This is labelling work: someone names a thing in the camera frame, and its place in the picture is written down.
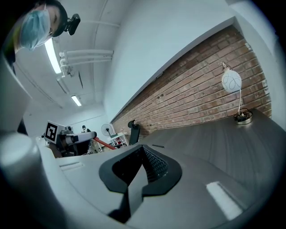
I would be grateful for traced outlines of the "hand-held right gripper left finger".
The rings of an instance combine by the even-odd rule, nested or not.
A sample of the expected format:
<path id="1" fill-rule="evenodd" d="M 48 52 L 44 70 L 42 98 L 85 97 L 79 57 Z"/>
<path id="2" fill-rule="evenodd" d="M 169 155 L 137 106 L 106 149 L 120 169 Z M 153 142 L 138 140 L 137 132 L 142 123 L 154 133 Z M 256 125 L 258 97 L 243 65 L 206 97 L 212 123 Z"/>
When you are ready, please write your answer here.
<path id="1" fill-rule="evenodd" d="M 137 145 L 107 161 L 99 168 L 99 176 L 113 192 L 125 194 L 142 165 L 142 145 Z"/>

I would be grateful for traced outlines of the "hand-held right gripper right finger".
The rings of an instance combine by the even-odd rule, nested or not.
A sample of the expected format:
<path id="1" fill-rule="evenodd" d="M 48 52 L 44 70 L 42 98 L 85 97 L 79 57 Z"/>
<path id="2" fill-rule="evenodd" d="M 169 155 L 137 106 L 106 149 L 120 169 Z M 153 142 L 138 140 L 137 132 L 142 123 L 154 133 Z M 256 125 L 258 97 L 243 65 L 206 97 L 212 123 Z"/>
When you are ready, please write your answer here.
<path id="1" fill-rule="evenodd" d="M 180 164 L 147 145 L 142 146 L 142 165 L 148 184 L 142 188 L 142 197 L 167 194 L 182 177 Z"/>

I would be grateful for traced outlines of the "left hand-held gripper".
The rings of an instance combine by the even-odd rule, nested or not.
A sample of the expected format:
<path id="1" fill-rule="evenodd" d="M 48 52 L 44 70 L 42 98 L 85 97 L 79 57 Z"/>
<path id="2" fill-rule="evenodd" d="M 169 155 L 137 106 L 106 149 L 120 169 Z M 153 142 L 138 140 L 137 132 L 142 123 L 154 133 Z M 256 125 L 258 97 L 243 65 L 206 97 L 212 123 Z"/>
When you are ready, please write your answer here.
<path id="1" fill-rule="evenodd" d="M 44 132 L 45 141 L 55 145 L 63 157 L 87 154 L 90 142 L 95 137 L 97 137 L 95 131 L 74 133 L 71 126 L 63 126 L 49 120 Z"/>

